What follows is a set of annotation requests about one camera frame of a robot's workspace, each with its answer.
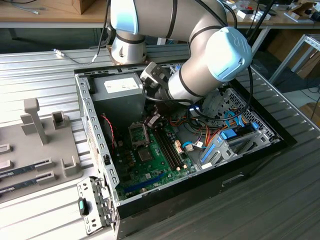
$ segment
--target aluminum table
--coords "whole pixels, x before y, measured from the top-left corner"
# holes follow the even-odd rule
[[[186,60],[184,44],[150,46],[155,62]],[[94,50],[66,51],[87,62]],[[91,67],[110,66],[107,51]],[[72,131],[84,174],[36,193],[0,204],[3,240],[87,238],[78,210],[76,184],[95,174],[81,122],[74,69],[80,68],[53,52],[0,55],[0,127],[17,124],[23,99],[37,97],[40,117],[63,110]],[[207,199],[128,239],[279,239],[316,238],[320,229],[320,130],[266,79],[253,70],[254,97],[291,133],[298,143],[250,179]],[[249,78],[237,78],[247,89]],[[110,228],[88,239],[113,240]]]

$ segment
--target black cable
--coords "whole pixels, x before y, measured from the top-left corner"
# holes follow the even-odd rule
[[[255,19],[256,19],[256,16],[257,16],[257,12],[258,12],[258,10],[259,10],[259,4],[260,4],[260,3],[258,2],[258,5],[256,6],[256,10],[255,10],[255,14],[254,14],[253,20],[252,20],[252,22],[251,22],[251,25],[250,25],[249,29],[246,31],[246,33],[245,33],[245,35],[246,35],[247,38],[249,37],[249,33],[251,32],[252,25],[253,25],[254,22],[255,22]]]
[[[0,1],[6,2],[6,3],[11,3],[11,4],[30,4],[30,3],[33,3],[38,0],[25,1],[25,2],[17,2],[17,1],[11,1],[11,0],[0,0]]]
[[[253,37],[256,35],[256,33],[258,32],[262,22],[264,21],[266,15],[268,14],[268,12],[270,11],[271,7],[273,6],[273,4],[275,4],[276,0],[271,0],[268,5],[265,7],[265,10],[262,14],[262,16],[260,17],[259,21],[257,22],[255,28],[253,29],[253,31],[251,32],[250,36],[248,37],[247,41],[249,43],[250,46],[253,45],[252,39]]]
[[[105,10],[105,15],[104,15],[104,20],[103,20],[103,28],[102,28],[102,31],[101,31],[99,44],[98,44],[98,47],[97,47],[96,54],[94,55],[94,57],[92,58],[92,60],[90,62],[78,62],[77,60],[73,59],[72,57],[68,56],[67,54],[65,54],[64,52],[62,52],[62,51],[60,51],[58,49],[53,49],[53,51],[56,54],[66,58],[66,59],[69,59],[69,60],[71,60],[72,62],[74,62],[76,64],[79,64],[79,65],[90,65],[90,64],[92,64],[96,60],[96,58],[98,57],[98,55],[100,53],[100,49],[101,49],[101,46],[102,46],[102,38],[103,38],[105,29],[106,29],[106,25],[107,25],[107,18],[108,18],[108,11],[109,11],[110,3],[111,3],[111,0],[108,0],[106,2],[106,10]]]
[[[224,22],[207,4],[201,0],[195,0],[199,5],[201,5],[205,10],[207,10],[223,27],[227,27],[228,23]]]
[[[246,105],[243,107],[243,109],[241,109],[238,113],[236,113],[234,116],[230,116],[230,117],[225,117],[225,118],[216,118],[216,117],[210,117],[210,116],[207,116],[207,115],[204,115],[202,114],[200,111],[197,110],[195,104],[193,103],[193,101],[189,100],[189,99],[157,99],[157,98],[154,98],[154,97],[151,97],[151,96],[148,96],[147,93],[146,93],[146,88],[143,87],[142,88],[142,94],[143,96],[150,100],[150,101],[153,101],[153,102],[156,102],[156,103],[164,103],[164,102],[172,102],[172,103],[189,103],[191,105],[191,107],[193,107],[193,110],[201,117],[205,118],[205,119],[208,119],[208,120],[213,120],[213,121],[228,121],[228,120],[231,120],[231,119],[234,119],[238,116],[240,116],[241,114],[243,114],[247,109],[248,107],[250,106],[250,103],[251,103],[251,99],[254,95],[254,79],[253,79],[253,76],[252,76],[252,71],[251,71],[251,67],[248,66],[248,72],[249,72],[249,80],[250,80],[250,95],[249,95],[249,99],[246,103]]]
[[[106,10],[105,10],[105,15],[104,15],[104,20],[103,20],[103,27],[102,27],[102,31],[101,31],[100,40],[99,40],[99,44],[98,44],[98,49],[96,51],[96,55],[99,55],[99,53],[100,53],[102,38],[104,36],[105,28],[106,28],[106,25],[107,25],[107,18],[108,18],[108,11],[109,11],[109,7],[110,7],[110,3],[111,3],[111,0],[107,0],[107,2],[106,2]]]
[[[234,21],[234,28],[237,29],[238,27],[238,20],[237,20],[237,16],[234,12],[234,10],[226,3],[223,4],[223,6],[229,10],[229,12],[232,14],[232,17],[233,17],[233,21]]]
[[[310,97],[308,94],[306,94],[304,91],[300,90],[304,95],[306,95],[308,98],[310,98],[313,101],[316,101],[315,99],[313,99],[312,97]]]
[[[312,115],[311,115],[310,120],[312,120],[312,118],[313,118],[314,115],[315,115],[315,112],[316,112],[317,105],[318,105],[318,102],[319,102],[319,101],[320,101],[320,96],[319,96],[318,100],[317,100],[316,103],[315,103],[315,106],[314,106],[314,108],[313,108],[313,113],[312,113]]]

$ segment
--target metal bracket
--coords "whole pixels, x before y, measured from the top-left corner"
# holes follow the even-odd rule
[[[103,179],[87,177],[77,184],[80,214],[84,216],[87,235],[91,235],[116,221],[116,211]]]

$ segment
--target red wire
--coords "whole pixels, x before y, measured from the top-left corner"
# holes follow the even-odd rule
[[[109,121],[108,118],[106,118],[105,116],[101,115],[101,117],[106,120],[110,126],[110,129],[111,129],[111,134],[112,134],[112,149],[115,149],[115,135],[114,135],[114,130],[112,128],[112,124],[111,122]]]

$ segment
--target green circuit board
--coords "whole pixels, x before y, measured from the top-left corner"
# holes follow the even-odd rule
[[[148,129],[150,144],[132,149],[130,137],[123,137],[123,144],[112,157],[120,183],[116,187],[119,200],[125,200],[143,192],[165,185],[196,172],[187,154],[178,155],[182,166],[173,169],[167,161],[154,131]],[[170,144],[177,140],[171,126],[163,127],[162,132],[171,135]]]

